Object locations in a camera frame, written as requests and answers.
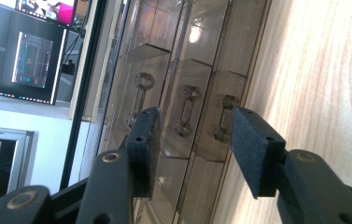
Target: pink object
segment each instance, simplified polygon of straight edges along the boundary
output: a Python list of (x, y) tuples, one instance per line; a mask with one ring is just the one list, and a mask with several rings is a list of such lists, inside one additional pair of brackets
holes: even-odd
[(73, 19), (73, 11), (73, 7), (61, 3), (59, 8), (58, 21), (61, 21), (66, 24), (71, 24), (71, 21)]

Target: computer monitor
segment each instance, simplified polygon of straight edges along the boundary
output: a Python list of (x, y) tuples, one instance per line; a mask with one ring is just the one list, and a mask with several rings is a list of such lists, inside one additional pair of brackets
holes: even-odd
[(23, 13), (69, 27), (73, 22), (75, 0), (17, 0), (15, 8)]
[(0, 96), (55, 105), (67, 30), (13, 12)]

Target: metal screw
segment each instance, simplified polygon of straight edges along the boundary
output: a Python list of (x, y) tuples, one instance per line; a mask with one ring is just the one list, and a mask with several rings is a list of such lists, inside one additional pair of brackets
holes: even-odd
[(314, 162), (316, 161), (316, 158), (308, 153), (305, 152), (299, 152), (296, 155), (296, 158), (300, 161), (308, 161), (308, 162)]
[(19, 209), (24, 207), (25, 205), (32, 203), (36, 198), (36, 191), (34, 190), (29, 190), (22, 192), (15, 197), (13, 197), (9, 202), (7, 203), (7, 208), (8, 209)]
[(114, 153), (114, 152), (110, 152), (108, 154), (105, 154), (103, 156), (103, 161), (104, 162), (114, 162), (120, 159), (120, 154), (118, 153)]

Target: screen display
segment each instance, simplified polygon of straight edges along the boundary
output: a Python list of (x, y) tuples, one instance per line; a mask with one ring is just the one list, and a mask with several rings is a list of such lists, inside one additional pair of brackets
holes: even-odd
[(19, 32), (12, 82), (45, 88), (53, 41)]
[(23, 13), (70, 26), (74, 17), (74, 0), (18, 0), (16, 9)]
[(66, 29), (13, 12), (0, 96), (55, 105)]

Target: metal handle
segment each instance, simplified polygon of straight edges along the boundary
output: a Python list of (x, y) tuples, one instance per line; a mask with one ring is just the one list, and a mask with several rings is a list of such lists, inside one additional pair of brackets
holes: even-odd
[(232, 109), (240, 104), (239, 98), (232, 95), (225, 95), (221, 99), (222, 113), (219, 125), (214, 129), (213, 136), (216, 140), (228, 143), (231, 137), (230, 126), (232, 123)]
[(190, 117), (195, 101), (201, 97), (201, 91), (198, 87), (186, 86), (181, 95), (183, 97), (183, 109), (181, 118), (176, 120), (174, 124), (174, 130), (181, 137), (189, 137), (192, 132)]
[(138, 92), (135, 96), (134, 109), (126, 116), (126, 124), (129, 128), (133, 127), (135, 120), (143, 110), (146, 92), (155, 85), (155, 78), (150, 73), (139, 73), (134, 78), (134, 85), (138, 88)]

